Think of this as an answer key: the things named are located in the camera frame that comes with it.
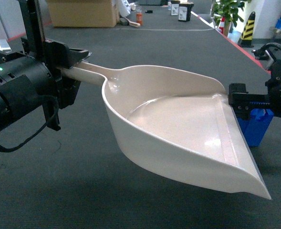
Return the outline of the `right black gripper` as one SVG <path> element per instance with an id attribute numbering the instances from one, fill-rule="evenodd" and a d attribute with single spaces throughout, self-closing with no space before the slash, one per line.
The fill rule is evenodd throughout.
<path id="1" fill-rule="evenodd" d="M 281 117 L 281 60 L 271 66 L 271 78 L 265 83 L 268 95 L 250 94 L 244 83 L 229 85 L 229 105 L 237 118 L 250 120 L 254 109 L 271 109 L 276 117 Z"/>

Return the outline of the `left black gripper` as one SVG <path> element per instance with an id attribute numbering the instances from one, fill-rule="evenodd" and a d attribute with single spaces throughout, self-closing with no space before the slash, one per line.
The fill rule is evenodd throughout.
<path id="1" fill-rule="evenodd" d="M 27 38 L 21 39 L 25 54 L 29 52 Z M 73 49 L 62 42 L 45 40 L 44 60 L 35 60 L 29 66 L 28 73 L 22 75 L 25 88 L 25 105 L 23 110 L 32 111 L 42 105 L 45 115 L 45 126 L 60 130 L 58 110 L 74 104 L 81 82 L 64 77 L 60 67 L 70 69 L 92 54 L 85 49 Z"/>

